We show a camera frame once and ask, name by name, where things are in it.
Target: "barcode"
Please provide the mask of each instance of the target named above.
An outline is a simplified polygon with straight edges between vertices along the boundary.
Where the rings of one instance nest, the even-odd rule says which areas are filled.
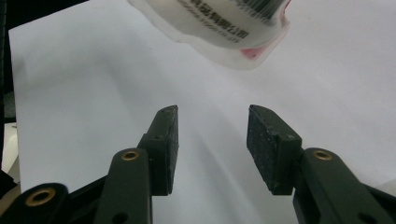
[[[242,0],[242,2],[264,18],[271,19],[283,0]]]

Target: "black plastic bracket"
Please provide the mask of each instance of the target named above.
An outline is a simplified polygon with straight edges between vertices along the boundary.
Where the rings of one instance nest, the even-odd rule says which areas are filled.
[[[334,153],[301,143],[272,110],[250,107],[247,148],[274,195],[295,188],[300,223],[396,223],[395,197],[363,185]]]
[[[139,147],[114,156],[107,176],[71,194],[61,184],[29,189],[0,217],[0,224],[150,224],[151,196],[172,192],[177,151],[173,105],[157,113]]]

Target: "white paper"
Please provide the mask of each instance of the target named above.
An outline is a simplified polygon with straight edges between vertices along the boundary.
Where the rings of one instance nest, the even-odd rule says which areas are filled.
[[[361,182],[396,179],[396,2],[293,1],[290,32],[236,72],[169,40],[126,1],[97,0],[10,31],[21,187],[78,189],[179,107],[174,193],[155,223],[297,223],[246,148],[248,107],[273,109],[304,147],[337,153]]]

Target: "white plastic bag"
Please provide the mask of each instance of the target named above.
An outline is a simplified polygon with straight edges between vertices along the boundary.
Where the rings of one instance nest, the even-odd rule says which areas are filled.
[[[286,34],[288,0],[129,0],[177,42],[234,69],[260,65]]]

